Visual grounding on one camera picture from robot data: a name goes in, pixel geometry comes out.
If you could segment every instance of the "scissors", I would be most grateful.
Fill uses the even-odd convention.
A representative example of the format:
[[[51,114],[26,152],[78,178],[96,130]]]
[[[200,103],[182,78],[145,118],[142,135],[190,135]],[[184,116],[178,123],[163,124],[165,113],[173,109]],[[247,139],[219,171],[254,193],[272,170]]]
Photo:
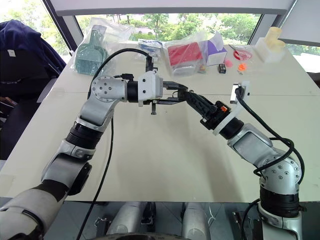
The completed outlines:
[[[230,48],[233,49],[233,56],[241,61],[248,60],[252,57],[252,53],[246,50],[242,50],[240,48],[235,47],[234,45],[230,45]]]

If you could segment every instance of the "purple tissue box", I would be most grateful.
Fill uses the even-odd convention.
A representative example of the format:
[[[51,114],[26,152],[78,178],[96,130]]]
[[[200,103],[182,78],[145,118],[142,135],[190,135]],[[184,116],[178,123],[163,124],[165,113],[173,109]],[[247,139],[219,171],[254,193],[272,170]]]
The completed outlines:
[[[227,55],[227,50],[225,48],[222,48],[222,50],[218,51],[216,49],[216,46],[210,40],[204,41],[202,42],[202,44],[204,44],[205,42],[207,42],[208,46],[208,53],[207,56],[205,56],[206,65],[212,66],[217,64],[223,64]]]

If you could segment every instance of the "table surface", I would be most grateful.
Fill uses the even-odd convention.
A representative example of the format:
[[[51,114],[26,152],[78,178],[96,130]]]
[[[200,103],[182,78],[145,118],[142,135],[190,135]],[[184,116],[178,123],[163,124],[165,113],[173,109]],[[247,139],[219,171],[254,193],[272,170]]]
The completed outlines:
[[[143,72],[144,63],[133,62],[134,56],[131,57],[119,58],[119,68],[123,68],[119,73],[130,72],[125,66],[137,74]],[[91,78],[73,72],[70,65],[0,171],[0,196],[14,197],[39,184],[42,170],[86,101]],[[212,66],[207,74],[180,78],[178,82],[192,86],[190,89],[207,95],[212,102],[228,103],[232,84],[250,80],[248,104],[278,133],[292,139],[303,156],[305,177],[300,200],[319,201],[320,91],[289,54],[278,66],[286,70],[282,75],[288,77],[239,75],[233,72],[235,67],[227,68],[223,75]],[[159,74],[171,80],[165,68],[160,68]],[[121,102],[115,108],[113,153],[98,201],[251,202],[259,197],[259,178],[252,173],[254,166],[233,152],[223,137],[214,136],[203,127],[199,123],[201,116],[185,102],[159,105],[157,115],[150,112],[150,106],[138,107],[135,103]],[[243,111],[238,118],[269,136],[247,112]],[[92,171],[82,192],[67,200],[92,201],[109,147],[110,127],[90,160]],[[280,143],[276,147],[286,149]]]

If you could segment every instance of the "orange component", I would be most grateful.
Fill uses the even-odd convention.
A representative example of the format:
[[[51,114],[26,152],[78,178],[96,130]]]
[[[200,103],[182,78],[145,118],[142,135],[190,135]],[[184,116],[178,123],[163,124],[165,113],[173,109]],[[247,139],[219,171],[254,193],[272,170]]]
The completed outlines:
[[[239,64],[239,66],[238,66],[239,71],[245,71],[246,69],[247,69],[247,64],[245,64],[245,63]]]
[[[225,106],[222,106],[220,109],[222,110],[222,112],[228,111],[228,108],[226,108]]]

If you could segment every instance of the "window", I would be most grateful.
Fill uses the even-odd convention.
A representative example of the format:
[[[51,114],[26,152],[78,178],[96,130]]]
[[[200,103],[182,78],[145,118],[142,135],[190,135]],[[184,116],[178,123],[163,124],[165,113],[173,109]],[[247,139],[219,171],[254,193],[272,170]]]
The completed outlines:
[[[135,27],[133,40],[180,40],[200,30],[213,36],[219,31],[225,44],[247,44],[261,14],[250,13],[153,13],[78,15],[76,19],[85,32],[91,17]]]
[[[320,47],[286,44],[286,48],[308,73],[320,73]]]
[[[41,37],[56,50],[61,58],[66,63],[69,61],[71,56],[68,47],[41,0],[2,0],[0,22],[11,19],[19,20],[41,33]]]

